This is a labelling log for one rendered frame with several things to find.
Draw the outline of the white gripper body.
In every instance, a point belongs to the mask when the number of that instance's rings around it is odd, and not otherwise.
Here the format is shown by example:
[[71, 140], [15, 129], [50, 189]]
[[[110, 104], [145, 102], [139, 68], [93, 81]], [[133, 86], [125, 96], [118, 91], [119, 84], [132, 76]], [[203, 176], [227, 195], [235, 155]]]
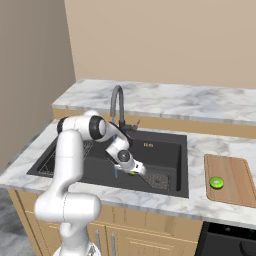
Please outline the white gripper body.
[[146, 174], [146, 168], [142, 162], [136, 161], [133, 171], [139, 175], [144, 176]]

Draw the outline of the black kitchen sink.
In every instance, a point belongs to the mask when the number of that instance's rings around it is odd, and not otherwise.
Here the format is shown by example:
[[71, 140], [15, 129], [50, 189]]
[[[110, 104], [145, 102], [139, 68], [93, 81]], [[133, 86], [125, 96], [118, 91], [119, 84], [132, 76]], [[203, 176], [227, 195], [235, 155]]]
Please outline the black kitchen sink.
[[129, 132], [132, 156], [146, 167], [146, 174], [131, 176], [122, 171], [114, 175], [107, 159], [107, 142], [84, 143], [82, 183], [129, 189], [177, 197], [189, 197], [187, 136], [149, 131]]

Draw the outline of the wooden cupboard door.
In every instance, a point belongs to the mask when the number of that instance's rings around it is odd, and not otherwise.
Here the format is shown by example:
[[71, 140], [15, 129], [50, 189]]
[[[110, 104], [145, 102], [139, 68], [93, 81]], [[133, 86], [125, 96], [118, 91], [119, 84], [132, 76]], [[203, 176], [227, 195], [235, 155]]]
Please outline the wooden cupboard door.
[[153, 233], [108, 226], [109, 253], [112, 256], [111, 234], [115, 235], [116, 256], [194, 256], [196, 242]]
[[[50, 255], [61, 246], [61, 236], [59, 232], [60, 225], [47, 222], [39, 222], [40, 231], [42, 233], [46, 248]], [[88, 225], [88, 234], [90, 240], [98, 247], [102, 256], [109, 256], [108, 246], [106, 242], [106, 230], [102, 224], [91, 223]]]

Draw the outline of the black dishwasher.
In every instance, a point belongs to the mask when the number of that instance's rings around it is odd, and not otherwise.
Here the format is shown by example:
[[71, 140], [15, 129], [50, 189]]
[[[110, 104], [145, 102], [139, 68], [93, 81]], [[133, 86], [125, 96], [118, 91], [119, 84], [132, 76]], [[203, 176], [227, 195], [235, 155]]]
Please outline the black dishwasher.
[[256, 230], [204, 222], [195, 256], [256, 256]]

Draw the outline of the wooden cutting board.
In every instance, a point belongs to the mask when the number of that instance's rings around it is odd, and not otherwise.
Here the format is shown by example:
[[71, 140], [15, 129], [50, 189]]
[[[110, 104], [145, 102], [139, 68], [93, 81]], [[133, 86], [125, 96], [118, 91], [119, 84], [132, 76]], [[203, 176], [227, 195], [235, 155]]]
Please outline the wooden cutting board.
[[[256, 187], [248, 162], [243, 158], [205, 154], [206, 195], [209, 200], [256, 208]], [[221, 189], [213, 189], [209, 180], [224, 180]]]

